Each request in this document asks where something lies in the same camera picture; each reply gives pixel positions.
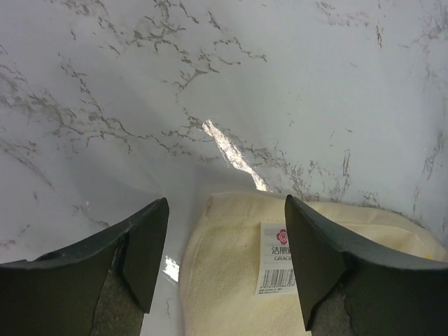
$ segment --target marble surface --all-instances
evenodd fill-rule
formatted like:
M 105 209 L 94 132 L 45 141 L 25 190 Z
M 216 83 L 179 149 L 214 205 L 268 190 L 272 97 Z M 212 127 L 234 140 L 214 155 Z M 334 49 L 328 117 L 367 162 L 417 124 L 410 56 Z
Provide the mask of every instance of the marble surface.
M 0 4 L 0 262 L 171 207 L 142 335 L 182 335 L 205 199 L 402 213 L 448 245 L 448 0 Z

